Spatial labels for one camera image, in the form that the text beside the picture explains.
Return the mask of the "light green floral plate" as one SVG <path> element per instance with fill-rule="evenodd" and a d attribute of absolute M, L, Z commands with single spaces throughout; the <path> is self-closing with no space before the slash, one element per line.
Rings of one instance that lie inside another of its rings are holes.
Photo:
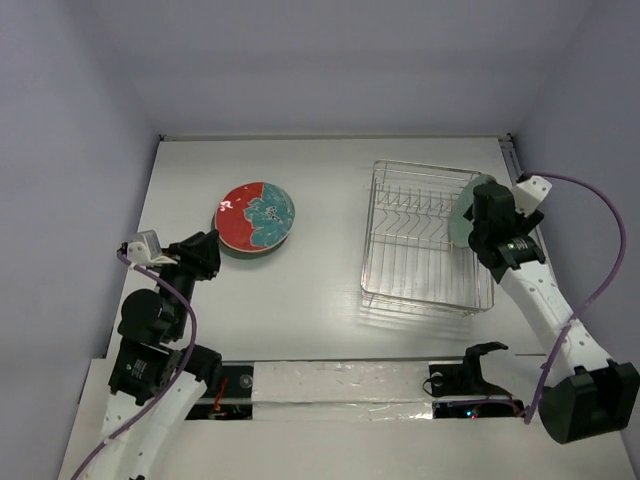
<path fill-rule="evenodd" d="M 468 237 L 473 229 L 473 224 L 471 220 L 468 220 L 465 217 L 465 214 L 473 206 L 474 189 L 494 180 L 495 178 L 491 175 L 478 175 L 477 177 L 474 177 L 457 196 L 454 205 L 451 208 L 448 221 L 449 239 L 455 247 L 469 247 Z"/>

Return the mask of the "plain teal plate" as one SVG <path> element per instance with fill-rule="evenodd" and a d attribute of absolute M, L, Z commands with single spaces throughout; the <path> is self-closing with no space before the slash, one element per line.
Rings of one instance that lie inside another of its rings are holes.
<path fill-rule="evenodd" d="M 219 248 L 222 254 L 225 254 L 231 258 L 239 259 L 239 260 L 252 260 L 252 259 L 260 259 L 260 258 L 270 256 L 271 254 L 275 253 L 278 249 L 283 247 L 286 244 L 286 241 L 287 239 L 284 239 L 277 245 L 271 248 L 268 248 L 266 250 L 246 252 L 241 250 L 235 250 L 229 247 L 227 244 L 223 242 L 222 236 L 219 236 Z"/>

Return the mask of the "red and teal plate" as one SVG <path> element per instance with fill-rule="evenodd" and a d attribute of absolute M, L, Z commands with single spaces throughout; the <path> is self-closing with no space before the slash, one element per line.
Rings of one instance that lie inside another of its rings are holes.
<path fill-rule="evenodd" d="M 252 240 L 271 243 L 288 238 L 295 221 L 295 205 L 281 187 L 268 182 L 252 182 L 235 187 L 219 202 L 216 214 L 237 216 L 254 229 Z"/>

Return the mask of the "dark brown patterned plate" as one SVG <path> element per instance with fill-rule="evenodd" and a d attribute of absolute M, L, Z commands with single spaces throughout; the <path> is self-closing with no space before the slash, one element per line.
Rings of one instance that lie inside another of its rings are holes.
<path fill-rule="evenodd" d="M 221 243 L 238 253 L 266 253 L 279 246 L 285 240 L 284 237 L 281 237 L 276 238 L 271 243 L 265 243 L 264 241 L 255 243 L 252 240 L 254 229 L 249 221 L 237 216 L 226 216 L 223 213 L 215 215 L 213 227 L 218 231 Z"/>

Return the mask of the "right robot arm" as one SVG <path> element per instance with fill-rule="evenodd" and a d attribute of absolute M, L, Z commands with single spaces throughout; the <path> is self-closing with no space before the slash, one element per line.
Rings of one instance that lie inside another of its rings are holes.
<path fill-rule="evenodd" d="M 625 429 L 639 393 L 639 372 L 618 363 L 581 322 L 596 295 L 572 308 L 532 231 L 544 218 L 539 206 L 550 181 L 523 176 L 515 185 L 490 175 L 473 179 L 451 210 L 451 241 L 470 248 L 496 284 L 517 305 L 546 351 L 524 420 L 540 418 L 559 444 Z"/>

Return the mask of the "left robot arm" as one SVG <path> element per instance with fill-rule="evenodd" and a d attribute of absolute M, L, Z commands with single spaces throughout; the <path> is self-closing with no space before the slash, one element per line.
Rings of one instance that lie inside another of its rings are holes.
<path fill-rule="evenodd" d="M 197 345 L 191 304 L 196 284 L 220 270 L 218 232 L 162 247 L 155 231 L 142 231 L 122 243 L 116 257 L 154 286 L 122 302 L 102 439 L 75 479 L 156 478 L 192 407 L 221 383 L 222 357 Z"/>

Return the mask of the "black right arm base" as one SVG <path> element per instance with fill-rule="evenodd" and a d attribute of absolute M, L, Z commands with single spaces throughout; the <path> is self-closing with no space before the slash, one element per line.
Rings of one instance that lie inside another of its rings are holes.
<path fill-rule="evenodd" d="M 504 388 L 488 382 L 483 377 L 481 357 L 495 351 L 506 351 L 509 347 L 492 341 L 472 345 L 465 350 L 461 360 L 446 363 L 431 362 L 428 376 L 422 384 L 423 391 L 434 398 L 449 396 L 510 396 Z"/>

